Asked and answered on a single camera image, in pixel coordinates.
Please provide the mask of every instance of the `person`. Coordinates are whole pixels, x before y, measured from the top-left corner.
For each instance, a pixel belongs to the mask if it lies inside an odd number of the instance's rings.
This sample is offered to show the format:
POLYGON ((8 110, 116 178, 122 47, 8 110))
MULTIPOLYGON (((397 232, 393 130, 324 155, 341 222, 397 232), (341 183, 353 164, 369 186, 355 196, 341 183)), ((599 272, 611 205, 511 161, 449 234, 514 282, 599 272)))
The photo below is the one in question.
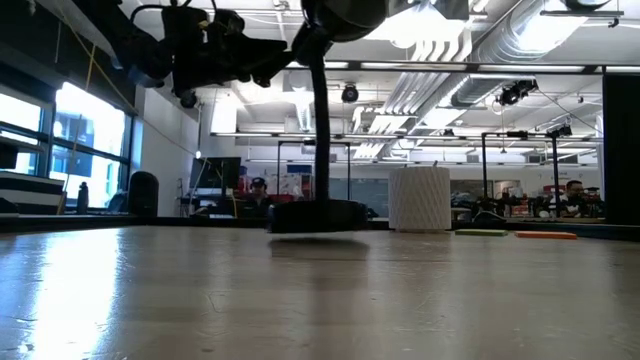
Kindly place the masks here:
MULTIPOLYGON (((586 210, 583 195, 584 187, 582 182, 578 180, 569 181, 565 193, 560 195, 560 216, 568 218, 582 217, 586 210)), ((555 194, 552 194, 549 210, 556 210, 555 194)))
POLYGON ((273 204, 273 200, 267 194, 267 182, 263 178, 257 177, 251 180, 249 187, 251 193, 244 199, 246 216, 253 218, 267 217, 269 206, 273 204))

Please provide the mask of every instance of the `glass wall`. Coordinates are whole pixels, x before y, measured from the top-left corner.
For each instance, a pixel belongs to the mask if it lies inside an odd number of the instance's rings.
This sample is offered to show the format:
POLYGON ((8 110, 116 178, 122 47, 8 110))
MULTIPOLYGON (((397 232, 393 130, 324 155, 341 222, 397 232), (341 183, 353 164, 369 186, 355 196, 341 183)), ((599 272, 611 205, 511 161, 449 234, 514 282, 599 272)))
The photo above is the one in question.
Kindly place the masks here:
POLYGON ((123 111, 70 83, 57 91, 55 105, 0 86, 0 136, 42 147, 19 153, 14 169, 0 171, 65 181, 68 208, 76 206, 84 182, 89 207, 106 208, 127 187, 131 122, 123 111))

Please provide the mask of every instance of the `ceiling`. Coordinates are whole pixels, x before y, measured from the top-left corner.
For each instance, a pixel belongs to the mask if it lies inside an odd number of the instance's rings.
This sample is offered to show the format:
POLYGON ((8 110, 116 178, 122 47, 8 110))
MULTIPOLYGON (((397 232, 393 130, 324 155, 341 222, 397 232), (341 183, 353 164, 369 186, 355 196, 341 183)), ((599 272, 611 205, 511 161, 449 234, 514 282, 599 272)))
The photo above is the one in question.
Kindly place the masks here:
MULTIPOLYGON (((59 16, 63 12, 69 22, 98 46, 110 50, 108 43, 85 19, 70 0, 38 0, 39 3, 59 16)), ((141 4, 168 3, 168 0, 123 0, 121 8, 127 14, 141 4)), ((486 18, 467 23, 471 37, 477 41, 481 35, 508 11, 517 0, 489 0, 484 7, 486 18)), ((298 1, 290 1, 286 11, 277 11, 274 0, 217 0, 219 8, 235 9, 245 19, 245 34, 264 39, 281 39, 291 43, 299 24, 303 21, 298 1)), ((209 0, 193 0, 191 6, 212 11, 209 0)), ((597 63, 640 64, 640 2, 637 0, 613 1, 606 10, 624 11, 622 26, 607 27, 611 19, 589 19, 568 39, 538 61, 544 63, 597 63)), ((154 35, 163 37, 162 23, 158 11, 141 12, 136 25, 154 35)), ((327 60, 409 60, 415 47, 400 49, 387 40, 359 40, 348 44, 336 44, 327 54, 327 60)), ((358 106, 381 106, 396 87, 401 74, 398 72, 354 72, 327 71, 330 116, 349 123, 358 106), (360 92, 356 104, 343 104, 341 93, 346 83, 355 83, 360 92)), ((282 123, 296 117, 296 105, 283 92, 285 73, 272 81, 270 89, 262 89, 252 83, 234 82, 225 94, 232 94, 239 101, 238 125, 245 124, 253 131, 260 123, 282 123)), ((479 109, 463 113, 451 121, 448 127, 457 134, 480 134, 483 131, 518 129, 534 130, 555 118, 562 118, 568 111, 574 115, 571 126, 574 134, 594 135, 596 115, 601 111, 601 79, 598 76, 537 76, 540 91, 534 92, 516 106, 504 112, 496 109, 494 97, 478 104, 479 109)), ((211 88, 199 90, 203 99, 215 101, 218 91, 211 88)))

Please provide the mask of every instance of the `white textured cylinder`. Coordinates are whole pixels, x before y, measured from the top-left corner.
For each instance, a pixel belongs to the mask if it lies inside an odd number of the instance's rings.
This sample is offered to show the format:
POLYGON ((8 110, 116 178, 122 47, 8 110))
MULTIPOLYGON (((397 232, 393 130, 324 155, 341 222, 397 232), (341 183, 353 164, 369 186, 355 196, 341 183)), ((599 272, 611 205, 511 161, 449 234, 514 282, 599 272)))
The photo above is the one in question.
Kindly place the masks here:
POLYGON ((451 228, 449 169, 408 167, 389 176, 389 227, 399 231, 451 228))

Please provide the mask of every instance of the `security camera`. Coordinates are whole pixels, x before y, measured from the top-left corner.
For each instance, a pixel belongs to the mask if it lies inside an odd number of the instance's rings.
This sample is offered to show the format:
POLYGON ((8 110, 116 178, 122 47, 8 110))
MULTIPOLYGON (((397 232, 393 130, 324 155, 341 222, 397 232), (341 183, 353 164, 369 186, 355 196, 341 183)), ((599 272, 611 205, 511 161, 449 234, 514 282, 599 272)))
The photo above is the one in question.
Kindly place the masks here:
POLYGON ((342 92, 342 102, 347 104, 353 104, 358 101, 358 89, 356 89, 356 84, 346 84, 344 86, 344 91, 342 92))

